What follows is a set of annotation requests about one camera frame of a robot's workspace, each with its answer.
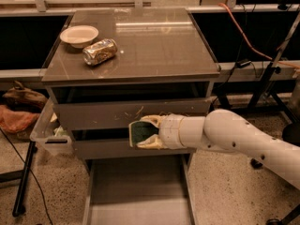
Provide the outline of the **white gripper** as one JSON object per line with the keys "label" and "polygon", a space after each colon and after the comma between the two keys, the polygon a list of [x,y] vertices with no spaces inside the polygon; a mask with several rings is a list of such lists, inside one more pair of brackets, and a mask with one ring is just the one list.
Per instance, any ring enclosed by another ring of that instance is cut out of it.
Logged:
{"label": "white gripper", "polygon": [[164,145],[172,150],[184,149],[181,144],[179,130],[180,124],[184,119],[183,115],[146,115],[141,121],[150,123],[154,127],[159,128],[158,135],[152,135],[145,141],[138,142],[137,146],[141,149],[162,149]]}

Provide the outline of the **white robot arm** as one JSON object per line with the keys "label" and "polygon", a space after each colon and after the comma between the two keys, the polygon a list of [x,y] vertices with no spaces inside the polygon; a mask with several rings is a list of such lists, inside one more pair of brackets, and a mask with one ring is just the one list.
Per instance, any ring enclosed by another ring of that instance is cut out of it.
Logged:
{"label": "white robot arm", "polygon": [[129,144],[141,149],[238,152],[300,188],[299,147],[269,136],[231,111],[219,109],[206,116],[146,115],[129,125]]}

